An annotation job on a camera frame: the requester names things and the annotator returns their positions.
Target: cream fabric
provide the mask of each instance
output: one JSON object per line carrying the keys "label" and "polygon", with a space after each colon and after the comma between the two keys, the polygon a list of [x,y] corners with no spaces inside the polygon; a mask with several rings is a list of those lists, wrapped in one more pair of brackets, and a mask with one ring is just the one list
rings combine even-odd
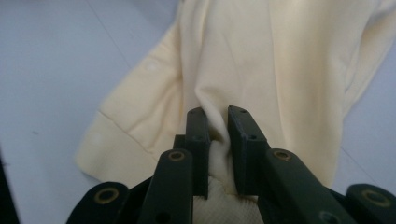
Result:
{"label": "cream fabric", "polygon": [[228,105],[247,109],[271,147],[296,153],[330,186],[343,118],[393,42],[395,8],[394,0],[180,2],[161,43],[105,99],[78,166],[132,187],[201,106],[214,140],[209,201],[195,200],[194,221],[260,223],[255,203],[234,196]]}

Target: black mount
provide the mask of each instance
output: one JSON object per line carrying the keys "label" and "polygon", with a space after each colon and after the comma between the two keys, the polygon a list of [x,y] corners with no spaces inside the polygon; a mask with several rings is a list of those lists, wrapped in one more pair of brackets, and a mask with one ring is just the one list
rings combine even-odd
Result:
{"label": "black mount", "polygon": [[[228,132],[238,194],[259,196],[266,224],[396,223],[394,195],[367,184],[350,186],[346,196],[326,189],[295,154],[271,148],[245,109],[229,106]],[[132,189],[114,182],[92,188],[67,223],[192,223],[192,196],[208,196],[209,147],[206,115],[195,108],[153,177]]]}

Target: wrinkled fabric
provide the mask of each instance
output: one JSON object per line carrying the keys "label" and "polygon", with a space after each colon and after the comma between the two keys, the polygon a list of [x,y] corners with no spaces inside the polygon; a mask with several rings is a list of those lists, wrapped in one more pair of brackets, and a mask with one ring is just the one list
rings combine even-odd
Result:
{"label": "wrinkled fabric", "polygon": [[195,199],[194,222],[260,223],[254,200],[236,196],[228,105],[248,110],[271,147],[297,154],[329,187],[343,118],[393,43],[395,8],[394,0],[180,2],[163,40],[104,100],[77,164],[133,187],[200,106],[213,140],[209,200]]}

